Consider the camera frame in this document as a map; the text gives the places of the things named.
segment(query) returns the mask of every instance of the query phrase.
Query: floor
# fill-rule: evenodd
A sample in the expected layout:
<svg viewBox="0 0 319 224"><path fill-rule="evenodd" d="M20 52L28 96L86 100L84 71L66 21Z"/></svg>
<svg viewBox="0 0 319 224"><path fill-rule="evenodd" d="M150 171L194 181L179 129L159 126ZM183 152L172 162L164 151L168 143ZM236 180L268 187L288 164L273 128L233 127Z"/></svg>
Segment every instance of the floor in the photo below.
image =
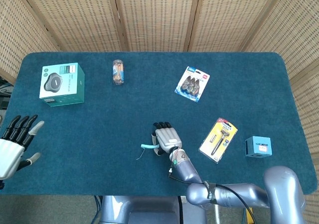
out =
<svg viewBox="0 0 319 224"><path fill-rule="evenodd" d="M240 224L243 209L219 207L221 224ZM96 204L91 196L5 196L0 195L1 224L90 224ZM259 224L270 223L270 212L255 209ZM208 224L217 224L214 210Z"/></svg>

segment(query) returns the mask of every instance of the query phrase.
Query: white robotic hand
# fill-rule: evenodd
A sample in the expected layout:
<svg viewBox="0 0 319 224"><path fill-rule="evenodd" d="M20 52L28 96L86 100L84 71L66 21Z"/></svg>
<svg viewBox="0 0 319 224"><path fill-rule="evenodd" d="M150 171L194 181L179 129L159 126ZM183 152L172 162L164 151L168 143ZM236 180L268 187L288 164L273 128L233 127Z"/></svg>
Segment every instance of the white robotic hand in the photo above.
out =
<svg viewBox="0 0 319 224"><path fill-rule="evenodd" d="M159 148L155 148L154 152L160 156L164 153L169 154L169 158L172 162L172 166L169 169L169 177L173 179L173 169L179 175L179 181L185 183L203 183L199 177L198 172L191 163L186 152L181 149L181 140L174 128L171 127L169 122L154 123L156 130L152 133L153 145L159 143Z"/></svg>
<svg viewBox="0 0 319 224"><path fill-rule="evenodd" d="M0 139L0 190L4 188L3 180L12 177L16 171L32 165L41 155L35 153L32 157L21 160L38 130L44 125L44 121L40 121L29 131L37 115L31 119L26 116L18 122L20 118L18 115L10 122Z"/></svg>

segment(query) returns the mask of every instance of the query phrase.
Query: cyan cable tie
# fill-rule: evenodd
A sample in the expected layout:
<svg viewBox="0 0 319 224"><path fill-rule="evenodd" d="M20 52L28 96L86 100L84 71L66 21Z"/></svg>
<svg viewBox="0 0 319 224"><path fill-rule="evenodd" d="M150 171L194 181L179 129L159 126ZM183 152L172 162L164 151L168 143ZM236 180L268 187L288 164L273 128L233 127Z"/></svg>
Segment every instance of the cyan cable tie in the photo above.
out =
<svg viewBox="0 0 319 224"><path fill-rule="evenodd" d="M159 148L160 145L147 145L147 144L141 144L141 148L147 148L147 149L154 149L154 148Z"/></svg>

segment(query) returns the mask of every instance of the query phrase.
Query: robotic hand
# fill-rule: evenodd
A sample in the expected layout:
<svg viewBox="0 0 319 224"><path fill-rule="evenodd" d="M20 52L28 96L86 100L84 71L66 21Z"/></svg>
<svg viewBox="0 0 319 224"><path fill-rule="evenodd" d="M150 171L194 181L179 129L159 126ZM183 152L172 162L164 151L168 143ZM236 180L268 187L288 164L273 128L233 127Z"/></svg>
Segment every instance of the robotic hand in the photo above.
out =
<svg viewBox="0 0 319 224"><path fill-rule="evenodd" d="M154 152L160 156L164 153L169 154L172 166L169 170L169 177L173 169L179 175L181 181L186 183L203 183L198 172L191 163L185 151L181 148L181 140L174 128L171 127L169 122L154 123L156 130L152 133L153 145L159 142L159 148L155 148Z"/></svg>
<svg viewBox="0 0 319 224"><path fill-rule="evenodd" d="M35 153L32 157L21 161L23 153L44 125L44 121L40 121L29 131L37 116L34 115L30 119L26 116L20 120L21 116L18 115L5 129L0 139L0 190L4 188L3 180L12 177L16 171L32 165L41 155Z"/></svg>
<svg viewBox="0 0 319 224"><path fill-rule="evenodd" d="M190 184L186 198L191 204L204 209L213 205L229 208L270 208L272 224L304 223L302 214L306 205L304 194L297 175L290 168L275 166L266 170L264 173L266 190L248 183L219 185L203 182L189 157L181 149L181 140L170 123L159 122L154 123L154 126L157 129L152 133L153 145L157 144L157 140L159 143L159 148L155 148L154 151L158 156L168 153L172 167L179 174L180 179L177 180Z"/></svg>

